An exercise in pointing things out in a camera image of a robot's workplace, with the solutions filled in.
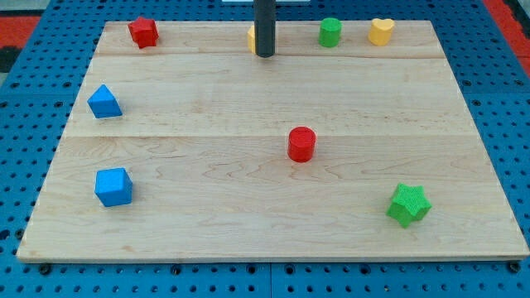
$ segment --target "blue block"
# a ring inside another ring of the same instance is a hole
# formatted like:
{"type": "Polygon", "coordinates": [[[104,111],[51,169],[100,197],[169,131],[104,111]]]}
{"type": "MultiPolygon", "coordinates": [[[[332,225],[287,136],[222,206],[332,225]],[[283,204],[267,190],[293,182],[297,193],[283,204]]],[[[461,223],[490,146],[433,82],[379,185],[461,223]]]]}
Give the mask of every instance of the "blue block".
{"type": "Polygon", "coordinates": [[[89,106],[96,118],[122,116],[122,110],[110,90],[102,84],[89,99],[89,106]]]}
{"type": "Polygon", "coordinates": [[[105,207],[130,204],[133,200],[133,182],[124,168],[98,171],[95,194],[105,207]]]}

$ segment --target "yellow block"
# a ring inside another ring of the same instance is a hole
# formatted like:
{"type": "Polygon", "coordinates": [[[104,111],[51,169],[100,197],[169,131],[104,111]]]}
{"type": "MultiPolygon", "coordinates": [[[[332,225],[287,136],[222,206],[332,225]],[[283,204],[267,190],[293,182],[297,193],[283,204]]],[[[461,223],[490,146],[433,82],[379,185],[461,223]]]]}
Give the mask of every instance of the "yellow block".
{"type": "Polygon", "coordinates": [[[254,25],[250,26],[250,29],[248,29],[247,42],[248,42],[248,49],[253,54],[256,54],[256,32],[254,30],[254,25]]]}
{"type": "Polygon", "coordinates": [[[368,33],[368,39],[376,46],[385,46],[390,41],[393,30],[394,20],[374,18],[368,33]]]}

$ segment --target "black cylinder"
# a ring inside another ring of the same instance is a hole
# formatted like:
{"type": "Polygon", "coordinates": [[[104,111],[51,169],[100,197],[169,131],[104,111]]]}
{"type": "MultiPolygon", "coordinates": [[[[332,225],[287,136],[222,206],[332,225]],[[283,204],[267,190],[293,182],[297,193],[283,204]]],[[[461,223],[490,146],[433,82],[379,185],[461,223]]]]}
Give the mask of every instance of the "black cylinder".
{"type": "Polygon", "coordinates": [[[267,58],[276,48],[276,0],[254,0],[256,55],[267,58]]]}

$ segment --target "green star block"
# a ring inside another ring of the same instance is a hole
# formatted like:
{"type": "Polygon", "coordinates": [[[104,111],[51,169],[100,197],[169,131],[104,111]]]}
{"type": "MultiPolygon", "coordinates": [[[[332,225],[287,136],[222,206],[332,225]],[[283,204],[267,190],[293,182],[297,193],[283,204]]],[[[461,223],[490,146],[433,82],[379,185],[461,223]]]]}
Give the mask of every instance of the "green star block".
{"type": "Polygon", "coordinates": [[[397,185],[387,215],[406,228],[415,220],[422,220],[432,207],[423,193],[423,186],[397,185]]]}

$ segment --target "blue pegboard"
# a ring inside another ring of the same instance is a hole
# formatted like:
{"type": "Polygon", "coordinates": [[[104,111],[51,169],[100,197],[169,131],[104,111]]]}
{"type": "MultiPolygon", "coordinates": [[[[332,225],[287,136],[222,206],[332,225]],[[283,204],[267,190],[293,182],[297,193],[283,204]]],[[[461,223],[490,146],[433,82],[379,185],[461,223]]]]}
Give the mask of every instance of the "blue pegboard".
{"type": "MultiPolygon", "coordinates": [[[[52,0],[0,89],[0,296],[530,296],[530,261],[27,265],[14,256],[106,21],[251,20],[220,0],[52,0]]],[[[279,20],[431,20],[530,240],[530,83],[480,0],[312,0],[279,20]]]]}

